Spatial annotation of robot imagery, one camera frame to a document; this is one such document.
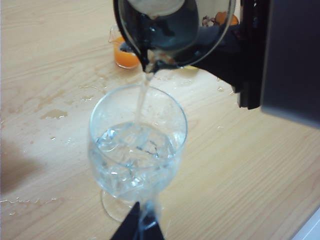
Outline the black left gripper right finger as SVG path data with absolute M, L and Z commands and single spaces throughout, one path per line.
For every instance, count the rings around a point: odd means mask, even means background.
M 139 240 L 164 240 L 160 226 L 161 205 L 157 197 L 146 200 L 140 209 L 138 219 Z

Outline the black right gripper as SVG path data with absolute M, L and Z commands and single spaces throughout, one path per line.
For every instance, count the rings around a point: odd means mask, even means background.
M 320 2 L 242 0 L 241 24 L 261 41 L 261 111 L 303 125 L 320 127 Z M 194 64 L 241 91 L 241 47 L 231 25 L 222 41 Z

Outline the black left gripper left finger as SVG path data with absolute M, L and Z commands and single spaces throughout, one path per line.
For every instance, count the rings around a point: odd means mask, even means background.
M 138 240 L 139 239 L 140 203 L 136 202 L 111 240 Z

